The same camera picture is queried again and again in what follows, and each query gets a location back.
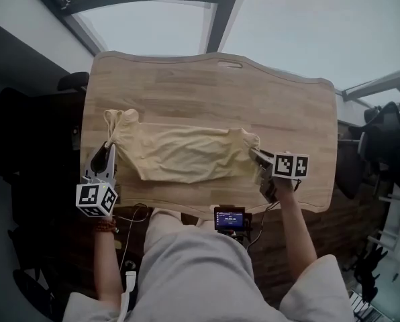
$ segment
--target display screen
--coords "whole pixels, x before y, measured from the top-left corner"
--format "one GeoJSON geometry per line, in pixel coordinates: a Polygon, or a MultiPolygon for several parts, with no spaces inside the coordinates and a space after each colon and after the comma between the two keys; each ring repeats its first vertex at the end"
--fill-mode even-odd
{"type": "Polygon", "coordinates": [[[219,229],[220,227],[235,227],[241,228],[244,224],[244,216],[243,212],[216,212],[215,213],[215,228],[219,229]]]}

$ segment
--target cable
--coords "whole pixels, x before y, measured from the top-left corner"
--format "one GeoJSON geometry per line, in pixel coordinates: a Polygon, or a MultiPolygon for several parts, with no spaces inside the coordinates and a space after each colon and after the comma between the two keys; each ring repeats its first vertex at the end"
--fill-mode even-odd
{"type": "Polygon", "coordinates": [[[121,295],[121,309],[117,322],[123,322],[127,315],[130,305],[130,293],[133,292],[136,285],[136,271],[126,272],[126,291],[121,295]]]}
{"type": "Polygon", "coordinates": [[[274,207],[276,207],[279,204],[279,202],[277,201],[275,204],[270,204],[262,213],[262,217],[261,217],[261,226],[260,226],[260,232],[258,233],[258,236],[255,237],[255,240],[252,241],[250,244],[248,244],[248,246],[246,247],[246,251],[249,252],[249,248],[255,244],[255,242],[257,242],[260,239],[260,236],[262,234],[262,224],[264,223],[264,216],[266,215],[267,211],[272,210],[274,207]]]}
{"type": "MultiPolygon", "coordinates": [[[[148,209],[147,204],[143,204],[143,203],[137,203],[137,204],[134,205],[134,206],[135,206],[135,207],[137,207],[137,206],[139,206],[139,207],[145,207],[145,208],[148,209]]],[[[124,221],[132,222],[132,223],[143,222],[143,221],[147,220],[147,218],[149,217],[149,211],[148,211],[148,213],[146,214],[145,218],[143,218],[143,219],[138,219],[138,220],[135,220],[135,219],[128,219],[128,218],[121,217],[121,216],[117,216],[117,215],[115,215],[115,217],[120,218],[120,219],[123,219],[124,221]]]]}
{"type": "MultiPolygon", "coordinates": [[[[141,207],[146,207],[146,208],[148,208],[148,206],[147,206],[146,204],[143,204],[143,203],[138,203],[138,204],[136,204],[136,205],[134,205],[134,206],[135,206],[135,207],[138,207],[138,208],[134,211],[133,218],[134,218],[134,216],[136,215],[136,213],[139,211],[139,209],[140,209],[141,207]]],[[[149,216],[149,212],[146,214],[146,217],[145,217],[143,220],[141,220],[141,221],[144,221],[146,218],[148,218],[148,216],[149,216]]],[[[126,252],[127,252],[127,247],[128,247],[128,240],[129,240],[129,238],[130,238],[130,230],[132,230],[133,222],[141,222],[141,221],[135,221],[134,219],[127,219],[127,220],[128,220],[128,221],[131,221],[131,222],[130,222],[130,226],[128,227],[126,248],[124,249],[124,254],[122,255],[121,264],[119,265],[119,271],[120,271],[120,272],[121,272],[121,269],[122,269],[122,265],[123,265],[123,263],[124,263],[124,258],[126,257],[126,252]]]]}
{"type": "MultiPolygon", "coordinates": [[[[294,187],[294,192],[299,188],[299,185],[301,183],[300,179],[297,179],[297,184],[294,187]]],[[[272,192],[272,196],[276,193],[276,189],[273,190],[272,192]]],[[[277,201],[275,204],[270,204],[262,213],[262,217],[261,217],[261,226],[260,226],[260,232],[258,233],[258,236],[255,237],[255,240],[252,241],[250,244],[248,244],[248,246],[246,247],[246,251],[249,253],[249,248],[260,239],[260,236],[262,234],[262,224],[264,223],[264,216],[266,215],[267,211],[272,210],[274,207],[276,207],[276,205],[278,205],[280,202],[277,201]]]]}

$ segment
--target leg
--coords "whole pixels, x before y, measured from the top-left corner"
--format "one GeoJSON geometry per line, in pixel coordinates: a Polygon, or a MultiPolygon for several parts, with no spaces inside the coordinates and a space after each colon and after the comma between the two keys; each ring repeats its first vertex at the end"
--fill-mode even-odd
{"type": "Polygon", "coordinates": [[[202,219],[199,219],[195,226],[203,230],[216,231],[214,221],[204,221],[202,219]]]}
{"type": "Polygon", "coordinates": [[[155,208],[146,230],[144,253],[151,249],[163,236],[186,230],[187,227],[188,225],[182,224],[181,213],[155,208]]]}

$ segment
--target shirt sleeve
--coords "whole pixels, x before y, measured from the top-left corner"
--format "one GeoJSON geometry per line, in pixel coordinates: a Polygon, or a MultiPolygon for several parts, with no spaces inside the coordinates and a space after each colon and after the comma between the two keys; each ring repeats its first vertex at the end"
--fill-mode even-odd
{"type": "Polygon", "coordinates": [[[326,255],[307,267],[283,298],[279,310],[293,321],[354,321],[336,258],[326,255]]]}
{"type": "Polygon", "coordinates": [[[119,311],[101,301],[81,293],[70,294],[63,322],[109,322],[116,321],[119,311]]]}

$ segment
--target wrist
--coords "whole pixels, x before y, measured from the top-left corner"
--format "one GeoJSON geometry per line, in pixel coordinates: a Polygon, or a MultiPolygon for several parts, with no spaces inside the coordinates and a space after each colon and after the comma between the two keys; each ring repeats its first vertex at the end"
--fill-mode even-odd
{"type": "Polygon", "coordinates": [[[285,193],[284,195],[279,195],[277,196],[277,199],[281,203],[281,207],[289,207],[297,205],[294,192],[288,192],[285,193]]]}
{"type": "Polygon", "coordinates": [[[116,232],[116,220],[114,219],[100,219],[95,225],[96,233],[115,233],[116,232]]]}

